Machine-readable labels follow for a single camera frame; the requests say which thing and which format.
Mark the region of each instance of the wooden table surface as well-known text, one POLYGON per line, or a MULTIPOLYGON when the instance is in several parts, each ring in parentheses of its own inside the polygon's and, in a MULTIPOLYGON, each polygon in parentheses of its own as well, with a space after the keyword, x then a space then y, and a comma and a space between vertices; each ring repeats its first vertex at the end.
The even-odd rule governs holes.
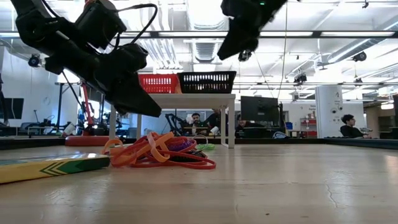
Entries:
MULTIPOLYGON (((0 159, 99 152, 0 151, 0 159)), ((217 147, 215 170, 103 169, 0 185, 0 223, 394 223, 398 151, 329 145, 217 147)))

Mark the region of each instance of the ceiling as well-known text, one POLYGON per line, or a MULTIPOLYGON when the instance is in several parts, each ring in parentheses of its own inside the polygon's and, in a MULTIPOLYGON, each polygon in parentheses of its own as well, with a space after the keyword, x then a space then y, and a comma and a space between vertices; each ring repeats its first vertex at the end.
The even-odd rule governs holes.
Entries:
MULTIPOLYGON (((82 0, 47 0, 57 14, 75 21, 80 15, 82 0)), ((111 1, 116 8, 152 2, 159 5, 157 19, 151 30, 228 30, 228 20, 222 14, 221 0, 158 0, 158 1, 111 1)), ((264 30, 398 30, 398 1, 352 0, 291 0, 276 15, 264 30)), ((140 30, 152 15, 151 9, 126 11, 119 14, 129 31, 140 30)), ((0 0, 0 33, 16 31, 16 13, 10 1, 0 0)), ((121 44, 131 41, 123 39, 121 44)), ((28 57, 34 49, 19 39, 3 38, 2 43, 20 57, 28 57)), ((398 82, 398 39, 260 39, 256 53, 247 62, 238 62, 237 56, 221 61, 216 53, 222 39, 142 39, 139 42, 148 49, 148 66, 142 73, 170 73, 200 71, 238 72, 234 93, 239 95, 279 95, 291 99, 294 91, 306 97, 314 92, 316 85, 294 87, 279 83, 293 82, 300 73, 307 75, 307 83, 333 83, 355 80, 363 82, 398 82), (350 58, 364 51, 367 59, 353 62, 350 58), (320 70, 323 63, 327 70, 320 70), (264 82, 267 85, 252 85, 264 82)), ((361 99, 380 88, 378 85, 343 86, 344 98, 361 99)))

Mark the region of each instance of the black basket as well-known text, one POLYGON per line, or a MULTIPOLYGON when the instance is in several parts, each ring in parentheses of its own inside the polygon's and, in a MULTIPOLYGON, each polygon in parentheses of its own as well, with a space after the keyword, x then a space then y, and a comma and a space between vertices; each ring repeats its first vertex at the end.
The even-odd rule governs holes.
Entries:
POLYGON ((178 79, 182 93, 231 93, 235 76, 235 71, 181 72, 178 79))

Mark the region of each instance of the red basket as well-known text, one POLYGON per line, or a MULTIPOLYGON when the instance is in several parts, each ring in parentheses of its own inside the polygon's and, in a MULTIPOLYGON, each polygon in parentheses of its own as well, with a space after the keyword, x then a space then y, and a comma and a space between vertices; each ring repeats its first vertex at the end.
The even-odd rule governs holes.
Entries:
POLYGON ((176 74, 140 74, 139 82, 147 93, 175 93, 179 83, 176 74))

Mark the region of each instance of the plastic basket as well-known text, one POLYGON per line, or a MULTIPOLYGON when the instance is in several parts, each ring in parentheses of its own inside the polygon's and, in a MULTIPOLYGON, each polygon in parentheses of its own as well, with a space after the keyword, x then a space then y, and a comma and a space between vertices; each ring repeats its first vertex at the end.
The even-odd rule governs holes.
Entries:
POLYGON ((139 82, 147 93, 175 93, 178 76, 176 74, 140 74, 139 82))
POLYGON ((235 76, 235 71, 182 72, 178 79, 182 93, 231 93, 235 76))

